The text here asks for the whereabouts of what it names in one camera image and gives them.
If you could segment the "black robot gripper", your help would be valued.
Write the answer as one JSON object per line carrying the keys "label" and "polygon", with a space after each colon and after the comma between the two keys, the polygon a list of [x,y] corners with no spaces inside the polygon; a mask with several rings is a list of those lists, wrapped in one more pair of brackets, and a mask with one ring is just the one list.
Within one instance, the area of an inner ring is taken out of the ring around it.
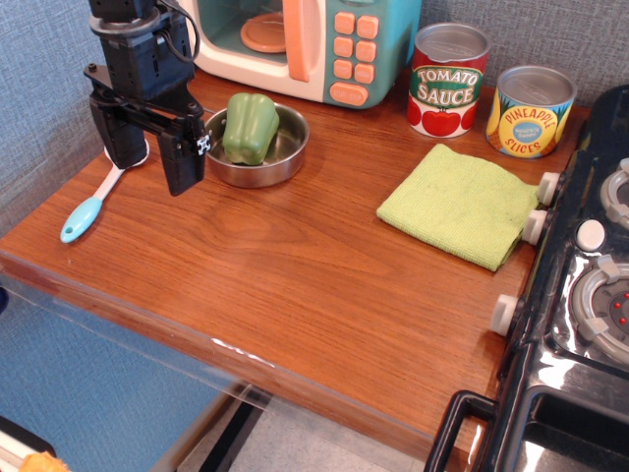
{"label": "black robot gripper", "polygon": [[[89,27],[106,64],[89,65],[94,124],[113,163],[128,169],[146,156],[143,129],[157,141],[169,192],[179,196],[204,178],[210,136],[199,102],[188,90],[199,47],[186,12],[93,12]],[[168,125],[162,113],[173,117]]]}

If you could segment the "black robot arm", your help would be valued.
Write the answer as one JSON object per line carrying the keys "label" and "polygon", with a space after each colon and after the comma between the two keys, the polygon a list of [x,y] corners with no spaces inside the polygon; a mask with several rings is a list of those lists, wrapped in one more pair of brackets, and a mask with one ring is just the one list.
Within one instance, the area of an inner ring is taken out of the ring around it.
{"label": "black robot arm", "polygon": [[89,26],[106,63],[85,69],[94,124],[114,164],[127,169],[155,135],[169,192],[178,196],[204,177],[210,138],[203,108],[189,91],[199,53],[197,29],[176,1],[92,1]]}

